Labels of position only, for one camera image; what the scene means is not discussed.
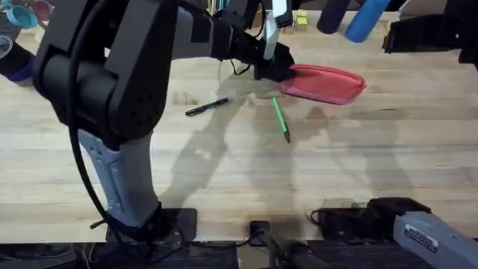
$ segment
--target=black cylinder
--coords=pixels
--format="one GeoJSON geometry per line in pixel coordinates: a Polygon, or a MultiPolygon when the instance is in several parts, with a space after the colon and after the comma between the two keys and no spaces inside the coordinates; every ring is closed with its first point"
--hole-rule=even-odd
{"type": "Polygon", "coordinates": [[[324,34],[334,34],[344,18],[351,0],[328,0],[317,23],[317,29],[324,34]]]}

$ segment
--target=wooden tabletop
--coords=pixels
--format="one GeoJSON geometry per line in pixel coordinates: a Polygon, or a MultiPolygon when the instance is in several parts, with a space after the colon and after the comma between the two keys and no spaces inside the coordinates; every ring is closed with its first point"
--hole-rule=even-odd
{"type": "MultiPolygon", "coordinates": [[[[352,17],[348,13],[341,32],[352,17]]],[[[199,212],[198,239],[241,239],[250,220],[316,238],[321,206],[412,197],[478,237],[478,72],[459,52],[384,54],[387,13],[370,38],[282,35],[297,63],[346,69],[367,89],[345,106],[280,96],[277,84],[232,75],[228,61],[173,62],[168,103],[152,139],[155,190],[165,208],[199,212]],[[184,112],[227,96],[197,117],[184,112]],[[270,101],[280,96],[287,144],[270,101]]],[[[32,31],[18,42],[34,51],[32,31]]],[[[96,190],[101,186],[88,160],[96,190]]],[[[102,241],[105,226],[81,184],[66,127],[32,87],[0,80],[0,242],[102,241]]]]}

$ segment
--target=pink pencil case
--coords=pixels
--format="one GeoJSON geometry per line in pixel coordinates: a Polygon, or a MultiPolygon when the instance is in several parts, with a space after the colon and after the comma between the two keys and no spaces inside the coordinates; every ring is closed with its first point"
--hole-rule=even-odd
{"type": "Polygon", "coordinates": [[[366,83],[360,75],[333,67],[294,64],[296,77],[283,81],[283,94],[318,102],[345,105],[356,98],[366,83]]]}

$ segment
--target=sticker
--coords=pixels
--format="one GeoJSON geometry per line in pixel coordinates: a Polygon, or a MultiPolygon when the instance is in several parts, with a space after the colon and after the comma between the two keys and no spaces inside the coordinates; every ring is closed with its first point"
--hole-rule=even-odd
{"type": "Polygon", "coordinates": [[[413,227],[410,224],[405,225],[405,236],[423,245],[424,247],[433,251],[434,253],[437,252],[438,246],[440,245],[437,240],[429,237],[424,232],[420,231],[419,229],[413,227]]]}
{"type": "Polygon", "coordinates": [[[7,36],[0,36],[0,59],[10,52],[13,41],[7,36]]]}

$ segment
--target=blue foam roller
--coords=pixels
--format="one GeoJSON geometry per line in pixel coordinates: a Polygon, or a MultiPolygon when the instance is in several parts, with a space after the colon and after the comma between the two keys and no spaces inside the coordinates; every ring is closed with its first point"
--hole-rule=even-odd
{"type": "Polygon", "coordinates": [[[348,40],[361,43],[371,33],[390,0],[367,0],[352,19],[345,36],[348,40]]]}

